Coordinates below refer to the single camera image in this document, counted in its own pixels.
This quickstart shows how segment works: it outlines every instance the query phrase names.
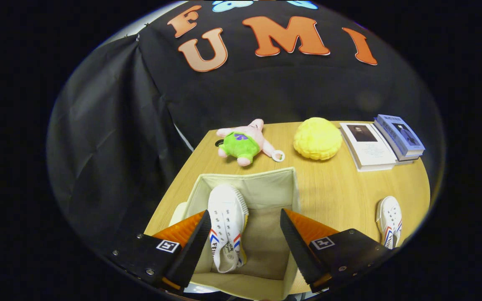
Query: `portrait photo on book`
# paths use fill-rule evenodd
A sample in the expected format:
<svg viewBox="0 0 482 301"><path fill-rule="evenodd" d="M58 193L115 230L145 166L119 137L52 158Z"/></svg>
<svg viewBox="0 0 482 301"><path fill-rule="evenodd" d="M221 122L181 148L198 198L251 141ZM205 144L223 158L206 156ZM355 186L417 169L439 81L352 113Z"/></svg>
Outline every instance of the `portrait photo on book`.
<svg viewBox="0 0 482 301"><path fill-rule="evenodd" d="M357 142L376 142L376 138L365 125L348 125L348 129Z"/></svg>
<svg viewBox="0 0 482 301"><path fill-rule="evenodd" d="M413 133L411 133L411 131L404 124L395 122L392 122L392 124L395 126L395 128L397 128L397 130L399 130L401 135L403 135L410 145L419 145L419 142L414 137Z"/></svg>

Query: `letter m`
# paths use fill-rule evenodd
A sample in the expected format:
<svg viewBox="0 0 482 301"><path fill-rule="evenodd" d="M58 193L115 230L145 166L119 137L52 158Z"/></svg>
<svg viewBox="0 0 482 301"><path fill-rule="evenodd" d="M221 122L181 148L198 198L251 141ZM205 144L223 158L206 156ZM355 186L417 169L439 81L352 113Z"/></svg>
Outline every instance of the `letter m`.
<svg viewBox="0 0 482 301"><path fill-rule="evenodd" d="M275 40L285 51L292 53L299 38L301 46L298 50L303 54L330 54L330 50L324 46L317 28L315 28L317 21L313 19L291 17L287 28L281 27L267 17L252 17L243 20L242 23L250 26L254 31L259 45L256 50L257 56L270 56L280 53L280 48L274 46L271 39Z"/></svg>

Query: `orange letter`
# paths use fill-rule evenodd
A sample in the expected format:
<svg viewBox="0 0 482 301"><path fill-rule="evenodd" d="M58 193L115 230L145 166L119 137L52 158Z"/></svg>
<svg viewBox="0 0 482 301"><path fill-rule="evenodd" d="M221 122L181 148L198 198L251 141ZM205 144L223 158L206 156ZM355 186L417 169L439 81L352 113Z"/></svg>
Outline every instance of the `orange letter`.
<svg viewBox="0 0 482 301"><path fill-rule="evenodd" d="M242 23L252 27L256 35L256 40L260 46L256 50L257 56L277 55L280 53L280 48L273 46L271 38L288 53L292 53L295 50L296 41L300 38L302 45L298 49L303 54L330 54L330 50L321 41L319 32L315 28L317 22L313 19L291 17L287 28L281 27L267 17L252 17L245 19Z"/></svg>
<svg viewBox="0 0 482 301"><path fill-rule="evenodd" d="M196 26L196 22L189 23L189 20L198 19L198 13L195 12L201 9L202 6L195 5L186 11L180 13L179 15L175 16L172 20L168 21L167 25L172 25L176 30L176 34L174 35L176 38L183 36L186 32L193 29Z"/></svg>
<svg viewBox="0 0 482 301"><path fill-rule="evenodd" d="M376 66L378 63L371 54L371 50L369 50L367 42L365 42L365 36L350 28L342 27L342 29L350 35L350 37L354 41L354 44L356 45L356 59L358 59L358 61L362 61L363 63Z"/></svg>
<svg viewBox="0 0 482 301"><path fill-rule="evenodd" d="M198 48L196 48L196 43L198 40L195 38L181 44L181 46L178 47L178 50L185 55L187 63L189 63L189 66L191 66L193 70L198 72L208 72L226 63L226 59L228 59L228 51L226 50L226 46L220 37L221 32L222 28L216 28L202 34L202 38L207 38L209 40L209 44L211 44L214 50L214 58L210 59L209 61L205 61L200 56Z"/></svg>

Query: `metal ring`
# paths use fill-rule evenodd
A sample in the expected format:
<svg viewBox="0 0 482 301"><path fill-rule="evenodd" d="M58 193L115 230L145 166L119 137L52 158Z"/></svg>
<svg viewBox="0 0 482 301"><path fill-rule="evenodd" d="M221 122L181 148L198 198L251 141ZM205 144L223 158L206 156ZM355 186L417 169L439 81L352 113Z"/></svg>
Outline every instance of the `metal ring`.
<svg viewBox="0 0 482 301"><path fill-rule="evenodd" d="M279 159L276 159L275 158L275 154L280 154L281 155L281 158ZM273 158L274 161L276 162L282 162L283 160L285 160L285 154L280 150L275 150L272 154L271 154L271 157Z"/></svg>

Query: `wooden table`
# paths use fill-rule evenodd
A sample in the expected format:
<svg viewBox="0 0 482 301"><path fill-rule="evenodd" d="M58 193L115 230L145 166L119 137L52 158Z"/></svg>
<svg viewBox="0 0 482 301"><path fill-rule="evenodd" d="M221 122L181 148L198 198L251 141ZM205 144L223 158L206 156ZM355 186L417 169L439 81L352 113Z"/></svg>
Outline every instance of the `wooden table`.
<svg viewBox="0 0 482 301"><path fill-rule="evenodd" d="M338 128L340 121L333 122ZM247 175L294 166L298 176L302 214L338 231L355 228L376 241L381 234L375 222L376 204L386 196L395 196L403 212L400 243L420 225L430 205L430 187L421 159L391 170L359 173L343 142L337 154L326 161L300 156L293 148L293 137L300 122L266 124L265 138L282 150L283 162L274 162L262 152L247 167L235 158L220 158L214 145L220 137L209 131L180 170L161 203L157 206L145 234L153 235L168 227L176 206L186 202L201 173ZM290 293L310 291L297 272Z"/></svg>

